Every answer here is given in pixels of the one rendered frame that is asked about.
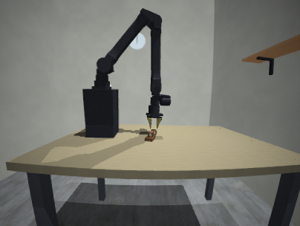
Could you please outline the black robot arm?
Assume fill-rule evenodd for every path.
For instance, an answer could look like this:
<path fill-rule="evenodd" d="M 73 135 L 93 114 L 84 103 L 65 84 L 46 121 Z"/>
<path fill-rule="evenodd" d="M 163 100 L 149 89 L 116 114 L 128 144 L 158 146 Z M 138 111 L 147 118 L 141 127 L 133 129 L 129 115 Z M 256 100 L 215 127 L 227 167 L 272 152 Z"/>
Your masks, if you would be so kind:
<path fill-rule="evenodd" d="M 142 8 L 140 14 L 122 35 L 116 45 L 107 53 L 105 57 L 97 60 L 97 74 L 92 89 L 111 89 L 108 74 L 114 72 L 114 63 L 120 58 L 126 48 L 131 44 L 138 33 L 145 27 L 151 29 L 151 84 L 150 105 L 170 106 L 171 96 L 160 94 L 160 37 L 162 18 L 149 10 Z M 113 57 L 113 58 L 112 58 Z M 104 75 L 105 74 L 105 75 Z M 150 114 L 149 105 L 149 114 Z"/>

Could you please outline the brown open tray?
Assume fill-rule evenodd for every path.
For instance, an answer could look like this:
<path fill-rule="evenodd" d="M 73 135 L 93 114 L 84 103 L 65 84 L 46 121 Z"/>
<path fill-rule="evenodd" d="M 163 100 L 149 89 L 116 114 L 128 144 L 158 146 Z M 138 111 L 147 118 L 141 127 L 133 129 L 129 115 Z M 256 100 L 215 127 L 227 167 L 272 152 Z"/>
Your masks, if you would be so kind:
<path fill-rule="evenodd" d="M 156 135 L 154 135 L 153 138 L 150 138 L 149 135 L 147 135 L 147 136 L 145 137 L 145 141 L 151 141 L 151 142 L 152 142 L 152 141 L 155 139 L 155 137 L 156 137 Z"/>

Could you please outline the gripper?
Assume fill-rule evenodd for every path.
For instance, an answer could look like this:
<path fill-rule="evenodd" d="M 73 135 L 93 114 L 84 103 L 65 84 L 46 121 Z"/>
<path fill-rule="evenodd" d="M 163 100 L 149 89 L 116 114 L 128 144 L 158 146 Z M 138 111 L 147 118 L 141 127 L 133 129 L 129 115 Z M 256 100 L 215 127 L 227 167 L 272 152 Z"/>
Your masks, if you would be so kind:
<path fill-rule="evenodd" d="M 150 105 L 150 114 L 146 113 L 146 115 L 147 115 L 147 119 L 148 119 L 150 128 L 151 128 L 151 119 L 157 118 L 157 128 L 158 128 L 158 126 L 162 120 L 162 117 L 159 117 L 159 116 L 163 116 L 163 114 L 159 113 L 159 105 L 157 105 L 157 106 Z"/>

